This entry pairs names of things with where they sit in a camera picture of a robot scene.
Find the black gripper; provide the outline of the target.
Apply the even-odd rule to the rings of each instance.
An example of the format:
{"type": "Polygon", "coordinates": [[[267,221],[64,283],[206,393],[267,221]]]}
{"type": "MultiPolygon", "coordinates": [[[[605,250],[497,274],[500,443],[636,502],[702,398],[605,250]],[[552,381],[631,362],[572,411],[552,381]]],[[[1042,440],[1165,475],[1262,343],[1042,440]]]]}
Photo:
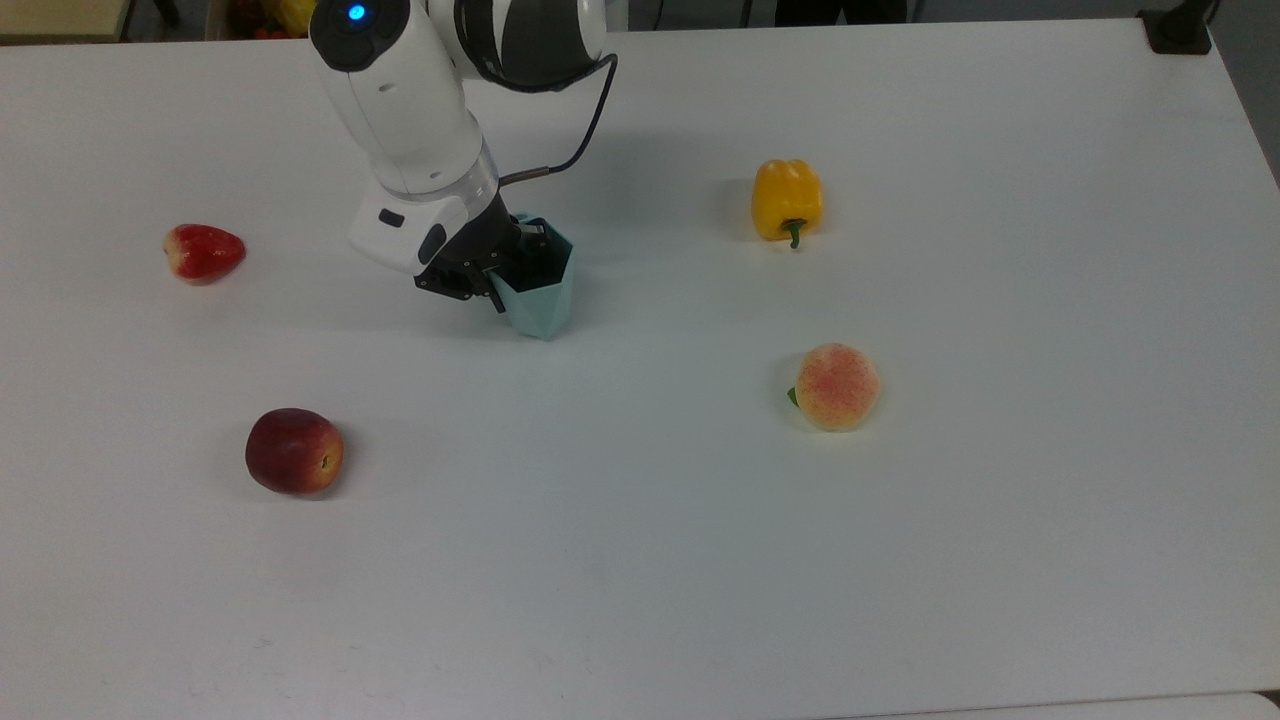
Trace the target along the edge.
{"type": "Polygon", "coordinates": [[[449,299],[489,299],[499,314],[506,314],[509,284],[500,269],[515,263],[517,250],[522,258],[544,258],[547,225],[517,224],[504,199],[497,195],[448,240],[438,229],[428,233],[419,249],[424,269],[413,282],[420,290],[449,299]]]}

